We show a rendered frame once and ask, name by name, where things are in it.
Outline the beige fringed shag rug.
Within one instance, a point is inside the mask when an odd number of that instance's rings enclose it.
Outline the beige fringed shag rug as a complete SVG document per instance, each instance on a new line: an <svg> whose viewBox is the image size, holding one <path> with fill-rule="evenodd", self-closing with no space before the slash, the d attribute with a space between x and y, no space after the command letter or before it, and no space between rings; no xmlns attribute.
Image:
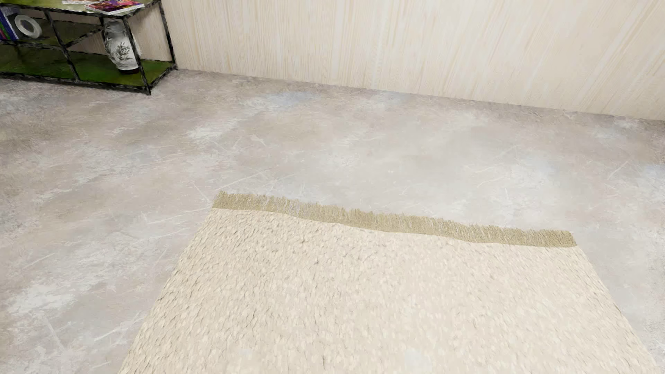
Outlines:
<svg viewBox="0 0 665 374"><path fill-rule="evenodd" d="M119 374L662 374L569 232L221 192Z"/></svg>

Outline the white floral ceramic vase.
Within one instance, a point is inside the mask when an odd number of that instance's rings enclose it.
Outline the white floral ceramic vase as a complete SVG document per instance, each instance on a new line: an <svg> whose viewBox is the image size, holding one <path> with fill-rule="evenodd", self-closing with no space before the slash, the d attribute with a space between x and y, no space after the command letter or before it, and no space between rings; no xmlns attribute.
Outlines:
<svg viewBox="0 0 665 374"><path fill-rule="evenodd" d="M112 63L122 74L139 72L134 49L124 23L117 19L104 20L104 47Z"/></svg>

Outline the black metal green-glass shelf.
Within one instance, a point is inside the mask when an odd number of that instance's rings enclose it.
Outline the black metal green-glass shelf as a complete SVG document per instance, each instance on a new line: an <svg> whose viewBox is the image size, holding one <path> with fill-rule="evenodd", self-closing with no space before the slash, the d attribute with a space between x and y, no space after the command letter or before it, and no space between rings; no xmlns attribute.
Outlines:
<svg viewBox="0 0 665 374"><path fill-rule="evenodd" d="M65 5L61 0L0 0L0 6L12 7L18 15L36 19L43 29L38 39L16 41L0 39L0 79L50 82L96 89L141 92L152 90L172 71L178 69L162 0L135 0L145 8L124 15L104 15L86 11L82 5ZM161 16L169 59L142 56L137 34L130 19L158 9ZM124 23L134 49L139 72L122 74L112 63L104 47L104 20Z"/></svg>

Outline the colourful magazine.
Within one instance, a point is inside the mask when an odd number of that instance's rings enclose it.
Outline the colourful magazine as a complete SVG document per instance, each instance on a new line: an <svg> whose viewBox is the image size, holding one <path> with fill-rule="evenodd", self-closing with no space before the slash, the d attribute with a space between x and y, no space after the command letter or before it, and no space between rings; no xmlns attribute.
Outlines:
<svg viewBox="0 0 665 374"><path fill-rule="evenodd" d="M124 15L145 8L144 3L135 0L61 0L65 5L82 5L86 11L104 15Z"/></svg>

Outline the colourful upright books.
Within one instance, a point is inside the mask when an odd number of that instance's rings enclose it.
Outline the colourful upright books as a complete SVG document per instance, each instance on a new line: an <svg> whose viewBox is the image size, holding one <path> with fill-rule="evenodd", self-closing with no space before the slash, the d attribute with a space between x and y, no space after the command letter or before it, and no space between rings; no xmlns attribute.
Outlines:
<svg viewBox="0 0 665 374"><path fill-rule="evenodd" d="M15 17L19 11L12 7L0 6L0 39L16 41L20 34L15 30Z"/></svg>

